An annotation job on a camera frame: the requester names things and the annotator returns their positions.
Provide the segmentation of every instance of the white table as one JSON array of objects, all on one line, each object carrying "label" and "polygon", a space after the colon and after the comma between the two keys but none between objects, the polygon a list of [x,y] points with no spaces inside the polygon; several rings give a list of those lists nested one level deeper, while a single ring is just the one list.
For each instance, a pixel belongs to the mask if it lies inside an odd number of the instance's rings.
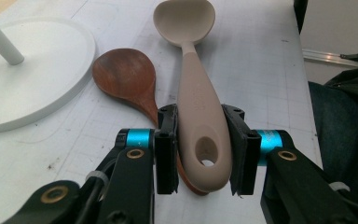
[{"label": "white table", "polygon": [[[18,0],[0,24],[29,17],[59,17],[84,24],[99,53],[133,48],[157,72],[158,107],[175,103],[181,50],[153,24],[159,3],[146,0]],[[310,93],[292,0],[211,0],[214,28],[197,47],[223,104],[240,107],[252,129],[285,129],[321,165]],[[103,94],[90,79],[70,103],[36,123],[0,133],[0,222],[38,188],[59,179],[80,185],[114,145],[122,128],[152,128],[132,107]],[[179,192],[156,196],[156,223],[265,223],[259,201],[265,167],[254,196],[231,196],[229,184],[199,197],[183,182]]]}]

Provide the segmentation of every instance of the wooden spoon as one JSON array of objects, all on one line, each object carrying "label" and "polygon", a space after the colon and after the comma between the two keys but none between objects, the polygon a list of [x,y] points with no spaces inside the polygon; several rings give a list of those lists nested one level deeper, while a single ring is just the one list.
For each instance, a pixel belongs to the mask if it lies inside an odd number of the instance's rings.
[{"label": "wooden spoon", "polygon": [[[214,17],[213,6],[206,0],[165,1],[153,15],[158,32],[182,48],[177,103],[179,151],[188,180],[202,192],[224,187],[232,166],[226,118],[194,47],[211,31]],[[213,165],[206,166],[204,161]]]},{"label": "wooden spoon", "polygon": [[122,99],[144,112],[158,126],[155,101],[156,71],[137,49],[113,49],[92,66],[92,77],[106,94]]}]

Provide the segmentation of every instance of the brass screw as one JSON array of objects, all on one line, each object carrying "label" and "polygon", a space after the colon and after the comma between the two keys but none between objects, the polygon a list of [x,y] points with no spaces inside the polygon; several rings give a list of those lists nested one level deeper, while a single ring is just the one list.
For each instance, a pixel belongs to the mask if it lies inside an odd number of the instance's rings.
[{"label": "brass screw", "polygon": [[66,186],[55,186],[51,189],[46,190],[42,197],[40,198],[40,201],[42,203],[56,203],[59,202],[61,199],[63,199],[68,194],[68,187]]},{"label": "brass screw", "polygon": [[145,152],[141,149],[133,149],[133,150],[127,152],[127,157],[130,159],[139,159],[139,158],[143,157],[144,154],[145,154]]},{"label": "brass screw", "polygon": [[295,161],[297,160],[297,156],[295,153],[293,152],[289,152],[289,151],[279,151],[278,152],[278,155],[284,159],[284,160],[287,160],[287,161]]}]

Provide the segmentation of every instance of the ladle head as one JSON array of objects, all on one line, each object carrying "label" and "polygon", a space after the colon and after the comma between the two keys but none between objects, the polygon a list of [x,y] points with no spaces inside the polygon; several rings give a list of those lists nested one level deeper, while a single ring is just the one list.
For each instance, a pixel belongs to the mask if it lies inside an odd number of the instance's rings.
[{"label": "ladle head", "polygon": [[157,125],[156,71],[141,51],[113,49],[106,52],[94,62],[92,77],[103,92],[134,105]]},{"label": "ladle head", "polygon": [[198,44],[211,31],[214,17],[206,0],[170,0],[156,7],[153,20],[161,36],[181,47],[185,42]]}]

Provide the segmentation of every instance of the ladle handle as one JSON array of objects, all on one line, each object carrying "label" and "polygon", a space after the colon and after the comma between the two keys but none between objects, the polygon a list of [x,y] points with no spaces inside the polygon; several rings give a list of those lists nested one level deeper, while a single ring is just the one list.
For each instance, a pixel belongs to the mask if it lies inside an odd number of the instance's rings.
[{"label": "ladle handle", "polygon": [[[191,47],[182,46],[178,93],[180,155],[191,184],[211,192],[229,180],[231,147],[222,106],[194,46]],[[205,166],[202,161],[211,161],[213,165]]]}]

